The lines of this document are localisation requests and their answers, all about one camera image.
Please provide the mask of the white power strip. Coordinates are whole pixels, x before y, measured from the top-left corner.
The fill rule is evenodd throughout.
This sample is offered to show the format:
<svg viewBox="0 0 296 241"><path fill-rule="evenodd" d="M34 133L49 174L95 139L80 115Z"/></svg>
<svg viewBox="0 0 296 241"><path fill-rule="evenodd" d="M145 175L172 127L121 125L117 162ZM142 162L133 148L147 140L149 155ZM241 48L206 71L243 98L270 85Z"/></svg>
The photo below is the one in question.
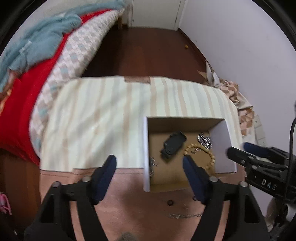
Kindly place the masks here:
<svg viewBox="0 0 296 241"><path fill-rule="evenodd" d="M263 125L261 123L259 115L256 115L253 119L253 125L254 125L254 132L255 132L255 140L257 145L266 147L267 142L265 138L265 133L263 130Z"/></svg>

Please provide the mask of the white cardboard box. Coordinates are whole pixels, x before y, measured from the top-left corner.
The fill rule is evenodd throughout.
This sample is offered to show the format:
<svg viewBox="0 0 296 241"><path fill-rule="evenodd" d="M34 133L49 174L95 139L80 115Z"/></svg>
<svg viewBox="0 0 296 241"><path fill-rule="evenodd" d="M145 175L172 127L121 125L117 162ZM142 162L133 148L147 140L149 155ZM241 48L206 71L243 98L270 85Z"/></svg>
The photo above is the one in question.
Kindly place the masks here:
<svg viewBox="0 0 296 241"><path fill-rule="evenodd" d="M182 132L187 140L170 159L161 156L164 141L175 132ZM183 157L190 155L209 175L223 177L237 172L237 165L229 160L229 147L239 147L224 118L144 118L144 190L168 192L189 186L183 170Z"/></svg>

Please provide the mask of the checkered brown cloth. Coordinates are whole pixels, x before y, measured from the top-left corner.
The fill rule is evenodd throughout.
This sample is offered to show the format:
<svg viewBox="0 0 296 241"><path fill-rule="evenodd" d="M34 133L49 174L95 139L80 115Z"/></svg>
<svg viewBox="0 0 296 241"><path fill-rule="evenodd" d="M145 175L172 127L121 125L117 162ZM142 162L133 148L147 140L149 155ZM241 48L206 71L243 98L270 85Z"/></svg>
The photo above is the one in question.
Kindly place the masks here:
<svg viewBox="0 0 296 241"><path fill-rule="evenodd" d="M237 108L242 136L246 137L250 135L251 130L253 128L255 112L253 110L253 106L240 93L239 85L235 82L221 79L219 89L227 95L227 97L233 102L233 104Z"/></svg>

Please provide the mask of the pink table cloth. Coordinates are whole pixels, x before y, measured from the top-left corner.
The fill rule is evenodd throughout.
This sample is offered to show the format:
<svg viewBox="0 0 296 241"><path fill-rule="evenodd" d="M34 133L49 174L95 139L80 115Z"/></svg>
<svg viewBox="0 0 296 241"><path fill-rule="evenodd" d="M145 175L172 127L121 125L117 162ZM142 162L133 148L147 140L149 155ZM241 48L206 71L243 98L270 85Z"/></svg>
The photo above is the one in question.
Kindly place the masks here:
<svg viewBox="0 0 296 241"><path fill-rule="evenodd" d="M143 189L143 169L117 169L95 206L109 240L129 232L135 240L190 240L204 211L190 188L151 193Z"/></svg>

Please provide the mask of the black clip case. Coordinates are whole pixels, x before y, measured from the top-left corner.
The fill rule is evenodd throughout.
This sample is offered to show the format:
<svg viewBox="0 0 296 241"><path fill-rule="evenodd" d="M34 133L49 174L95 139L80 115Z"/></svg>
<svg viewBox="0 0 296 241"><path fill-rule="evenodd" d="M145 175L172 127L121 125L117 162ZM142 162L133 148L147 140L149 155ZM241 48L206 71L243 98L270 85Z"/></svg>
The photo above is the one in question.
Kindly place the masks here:
<svg viewBox="0 0 296 241"><path fill-rule="evenodd" d="M187 137L182 132L175 132L164 141L163 148L160 153L164 159L170 159L184 145Z"/></svg>

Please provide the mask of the striped cream cloth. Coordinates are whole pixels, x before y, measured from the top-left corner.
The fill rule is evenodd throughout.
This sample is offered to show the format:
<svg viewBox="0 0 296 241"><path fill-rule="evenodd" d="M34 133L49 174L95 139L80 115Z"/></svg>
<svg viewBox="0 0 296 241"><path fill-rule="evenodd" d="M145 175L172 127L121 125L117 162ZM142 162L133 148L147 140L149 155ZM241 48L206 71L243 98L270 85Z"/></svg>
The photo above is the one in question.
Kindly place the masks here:
<svg viewBox="0 0 296 241"><path fill-rule="evenodd" d="M237 108L219 89L152 77L149 83L122 76L80 78L59 92L41 144L40 168L70 172L99 167L109 155L119 168L142 168L146 117L223 118L231 144L242 135Z"/></svg>

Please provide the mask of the torn cardboard scraps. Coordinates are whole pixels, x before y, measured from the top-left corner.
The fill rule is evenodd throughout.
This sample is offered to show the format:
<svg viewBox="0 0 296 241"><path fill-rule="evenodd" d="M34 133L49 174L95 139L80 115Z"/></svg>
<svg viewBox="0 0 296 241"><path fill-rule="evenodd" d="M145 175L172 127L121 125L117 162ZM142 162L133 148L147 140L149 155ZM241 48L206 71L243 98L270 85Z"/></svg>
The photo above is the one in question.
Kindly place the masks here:
<svg viewBox="0 0 296 241"><path fill-rule="evenodd" d="M205 66L205 72L198 71L198 73L204 78L204 84L214 88L219 88L221 85L220 79L207 60L205 61Z"/></svg>

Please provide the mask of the pink object on floor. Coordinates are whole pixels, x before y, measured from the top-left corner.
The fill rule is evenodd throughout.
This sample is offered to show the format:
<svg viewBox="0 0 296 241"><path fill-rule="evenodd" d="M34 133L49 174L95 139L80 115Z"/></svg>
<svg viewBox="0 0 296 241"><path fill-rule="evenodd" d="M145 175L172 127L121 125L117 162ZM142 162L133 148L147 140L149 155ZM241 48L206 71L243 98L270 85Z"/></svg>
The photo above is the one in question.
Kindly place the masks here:
<svg viewBox="0 0 296 241"><path fill-rule="evenodd" d="M0 193L0 210L3 214L11 215L11 206L8 197L4 193Z"/></svg>

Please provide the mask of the red bed blanket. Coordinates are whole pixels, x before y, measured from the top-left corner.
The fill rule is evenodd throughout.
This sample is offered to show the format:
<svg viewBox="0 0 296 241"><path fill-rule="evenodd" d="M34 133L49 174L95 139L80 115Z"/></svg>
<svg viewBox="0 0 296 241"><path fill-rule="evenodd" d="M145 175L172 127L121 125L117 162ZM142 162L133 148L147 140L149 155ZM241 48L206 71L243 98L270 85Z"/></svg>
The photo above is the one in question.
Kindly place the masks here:
<svg viewBox="0 0 296 241"><path fill-rule="evenodd" d="M109 9L82 15L82 23L107 10ZM37 63L19 76L12 72L4 92L1 92L1 149L36 165L39 165L40 159L30 141L31 113L47 77L72 32L63 35L59 48L52 58Z"/></svg>

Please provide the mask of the checkered white bed sheet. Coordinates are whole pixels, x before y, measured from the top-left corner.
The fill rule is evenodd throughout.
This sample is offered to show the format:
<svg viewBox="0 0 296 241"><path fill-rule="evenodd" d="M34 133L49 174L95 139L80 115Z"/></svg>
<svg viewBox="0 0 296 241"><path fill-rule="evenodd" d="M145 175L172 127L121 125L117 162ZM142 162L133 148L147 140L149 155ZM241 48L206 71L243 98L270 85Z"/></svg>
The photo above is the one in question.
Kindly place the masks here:
<svg viewBox="0 0 296 241"><path fill-rule="evenodd" d="M92 61L103 38L123 15L125 8L111 9L91 17L74 30L47 77L39 93L29 122L30 141L34 152L40 156L44 130L49 113L60 89L71 79L80 77Z"/></svg>

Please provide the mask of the blue-grey quilt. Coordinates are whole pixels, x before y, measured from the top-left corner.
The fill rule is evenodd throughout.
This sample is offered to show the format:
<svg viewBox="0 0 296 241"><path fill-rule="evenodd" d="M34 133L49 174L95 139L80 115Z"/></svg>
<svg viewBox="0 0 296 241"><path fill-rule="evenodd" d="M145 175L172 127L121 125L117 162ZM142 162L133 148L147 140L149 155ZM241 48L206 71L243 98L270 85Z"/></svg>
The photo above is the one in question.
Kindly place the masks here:
<svg viewBox="0 0 296 241"><path fill-rule="evenodd" d="M39 21L8 47L1 60L1 92L12 72L19 76L37 63L52 58L63 35L82 25L82 15L101 9L122 9L125 1L95 1L81 5L71 2L70 7Z"/></svg>

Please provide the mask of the white door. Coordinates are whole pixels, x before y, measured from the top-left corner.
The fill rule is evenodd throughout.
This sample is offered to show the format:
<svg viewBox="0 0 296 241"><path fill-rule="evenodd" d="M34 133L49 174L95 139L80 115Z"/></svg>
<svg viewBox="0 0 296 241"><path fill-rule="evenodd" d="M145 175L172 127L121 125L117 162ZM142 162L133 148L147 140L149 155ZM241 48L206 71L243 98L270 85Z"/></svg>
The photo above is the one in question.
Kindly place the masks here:
<svg viewBox="0 0 296 241"><path fill-rule="evenodd" d="M177 30L184 0L133 0L127 1L127 25L132 28Z"/></svg>

